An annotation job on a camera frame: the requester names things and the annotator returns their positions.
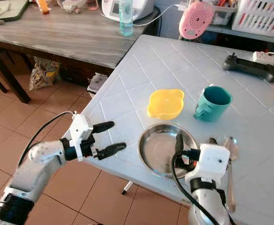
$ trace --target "yellow bowl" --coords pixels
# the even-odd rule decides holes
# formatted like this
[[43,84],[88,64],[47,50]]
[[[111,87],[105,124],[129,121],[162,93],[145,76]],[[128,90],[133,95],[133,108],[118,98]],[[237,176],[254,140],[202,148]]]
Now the yellow bowl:
[[180,89],[157,90],[150,95],[147,116],[172,120],[184,107],[184,92]]

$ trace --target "tiled floor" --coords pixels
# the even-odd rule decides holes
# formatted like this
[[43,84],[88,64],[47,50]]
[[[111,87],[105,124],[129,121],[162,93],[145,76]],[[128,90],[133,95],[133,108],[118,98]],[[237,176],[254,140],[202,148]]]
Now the tiled floor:
[[[5,61],[20,84],[28,88],[30,71],[17,55],[13,57],[15,65]],[[62,111],[80,112],[90,101],[83,87],[66,82],[28,94],[32,100],[23,104],[11,91],[6,94],[0,91],[0,197],[23,148],[37,129]],[[70,123],[69,116],[62,117],[42,131],[36,141],[59,139]],[[126,182],[91,165],[68,162],[52,177],[26,224],[188,224],[188,208],[163,196],[137,185],[121,195]]]

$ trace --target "white appliance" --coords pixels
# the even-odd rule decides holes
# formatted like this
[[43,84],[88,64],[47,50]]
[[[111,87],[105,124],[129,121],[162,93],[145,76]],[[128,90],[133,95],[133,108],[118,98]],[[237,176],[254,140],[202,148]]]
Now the white appliance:
[[[154,10],[154,0],[133,0],[133,21],[139,20]],[[102,9],[106,17],[119,21],[119,0],[102,0]]]

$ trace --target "white tiled table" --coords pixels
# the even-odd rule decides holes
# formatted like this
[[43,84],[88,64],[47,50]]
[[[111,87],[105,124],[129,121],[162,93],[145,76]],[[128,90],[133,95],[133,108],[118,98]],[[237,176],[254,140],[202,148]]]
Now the white tiled table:
[[[252,55],[142,35],[83,111],[94,124],[106,120],[116,124],[108,132],[94,135],[96,147],[103,149],[118,142],[126,142],[128,147],[105,160],[87,158],[86,162],[188,203],[174,181],[152,174],[137,153],[143,130],[163,122],[146,115],[149,95],[157,89],[181,89],[185,92],[185,107],[168,122],[188,130],[198,144],[206,143],[211,136],[219,144],[230,135],[238,140],[240,158],[233,162],[237,202],[233,218],[244,224],[274,225],[274,83],[223,71],[221,64],[233,52],[243,59]],[[230,91],[233,102],[218,122],[206,123],[194,119],[193,112],[202,88],[211,83]],[[222,179],[225,191],[227,180],[226,174]]]

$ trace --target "metal plate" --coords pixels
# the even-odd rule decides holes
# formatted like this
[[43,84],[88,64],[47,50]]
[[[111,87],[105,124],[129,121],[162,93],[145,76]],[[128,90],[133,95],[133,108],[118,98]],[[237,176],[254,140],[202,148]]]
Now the metal plate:
[[[141,136],[138,153],[144,165],[159,177],[172,178],[171,160],[175,153],[176,135],[182,134],[184,149],[198,149],[192,135],[172,124],[156,124],[148,128]],[[186,171],[176,169],[178,178],[182,178]]]

